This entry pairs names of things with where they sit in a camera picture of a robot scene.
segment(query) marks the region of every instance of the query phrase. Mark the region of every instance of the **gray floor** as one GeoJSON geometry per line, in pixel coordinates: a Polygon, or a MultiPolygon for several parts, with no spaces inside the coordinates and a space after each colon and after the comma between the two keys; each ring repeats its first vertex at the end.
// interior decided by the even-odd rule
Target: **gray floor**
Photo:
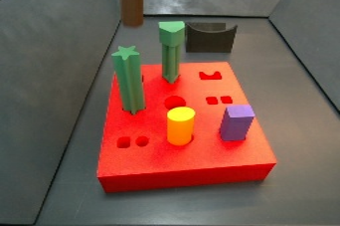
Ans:
{"type": "Polygon", "coordinates": [[[110,50],[136,45],[162,62],[159,20],[239,25],[234,50],[183,62],[230,61],[279,163],[263,182],[106,194],[98,158],[114,76],[110,55],[92,86],[38,224],[339,224],[340,121],[267,19],[147,18],[120,27],[110,50]]]}

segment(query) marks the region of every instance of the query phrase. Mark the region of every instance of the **red shape sorter board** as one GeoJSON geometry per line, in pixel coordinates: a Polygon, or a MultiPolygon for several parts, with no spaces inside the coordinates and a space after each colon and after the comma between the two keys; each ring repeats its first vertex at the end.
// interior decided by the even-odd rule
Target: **red shape sorter board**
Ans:
{"type": "Polygon", "coordinates": [[[220,140],[227,104],[248,104],[230,64],[180,64],[179,72],[172,85],[163,65],[143,66],[147,109],[136,115],[123,111],[114,80],[98,171],[107,192],[263,180],[276,164],[256,118],[246,140],[220,140]],[[167,141],[166,105],[183,103],[174,96],[196,112],[184,146],[167,141]]]}

